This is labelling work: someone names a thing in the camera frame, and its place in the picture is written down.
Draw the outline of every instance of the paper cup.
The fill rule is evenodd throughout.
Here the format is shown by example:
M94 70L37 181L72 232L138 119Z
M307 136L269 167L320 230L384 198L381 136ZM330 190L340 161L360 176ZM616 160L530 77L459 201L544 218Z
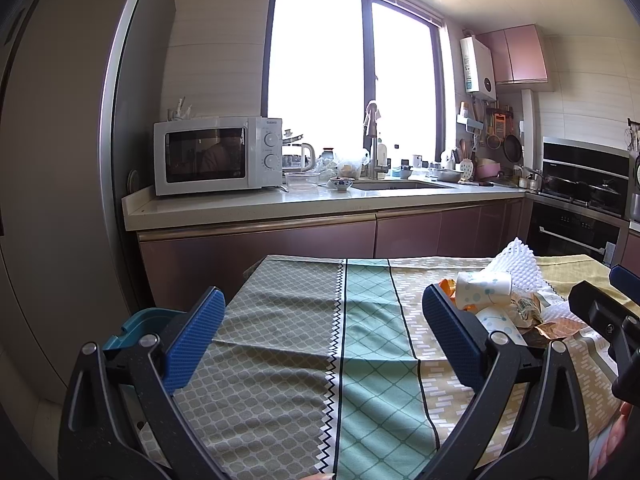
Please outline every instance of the paper cup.
M516 345L527 345L520 335L520 332L518 332L516 326L511 322L511 319L509 319L507 312L502 307L485 307L481 312L476 314L476 317L480 320L480 323L482 323L489 334L499 330L509 336L509 339L516 343Z
M458 273L456 306L459 309L474 305L479 311L488 306L507 306L510 303L510 273L501 270Z

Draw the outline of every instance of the water heater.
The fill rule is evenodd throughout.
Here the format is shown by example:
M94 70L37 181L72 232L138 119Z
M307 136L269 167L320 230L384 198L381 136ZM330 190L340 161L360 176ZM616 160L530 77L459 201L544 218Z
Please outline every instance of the water heater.
M465 67L466 92L477 93L481 99L495 101L494 64L491 51L476 38L460 40L462 63Z

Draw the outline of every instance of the microwave window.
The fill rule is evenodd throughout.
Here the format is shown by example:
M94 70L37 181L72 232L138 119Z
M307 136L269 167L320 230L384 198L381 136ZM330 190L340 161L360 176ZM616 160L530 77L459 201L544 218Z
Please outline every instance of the microwave window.
M244 128L216 128L166 134L167 182L244 178Z

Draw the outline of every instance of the blue and white bowl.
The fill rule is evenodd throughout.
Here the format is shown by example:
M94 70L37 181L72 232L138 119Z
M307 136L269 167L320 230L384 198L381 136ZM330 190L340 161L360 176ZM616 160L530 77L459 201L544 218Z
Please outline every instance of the blue and white bowl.
M326 184L331 189L345 192L351 187L351 184L353 184L354 181L354 178L350 178L348 176L334 176L333 178L330 178Z

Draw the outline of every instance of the microwave oven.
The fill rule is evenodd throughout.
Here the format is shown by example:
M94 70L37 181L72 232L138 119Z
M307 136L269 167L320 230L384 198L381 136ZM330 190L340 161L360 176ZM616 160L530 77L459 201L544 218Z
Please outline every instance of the microwave oven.
M282 184L282 119L213 117L154 125L156 194Z

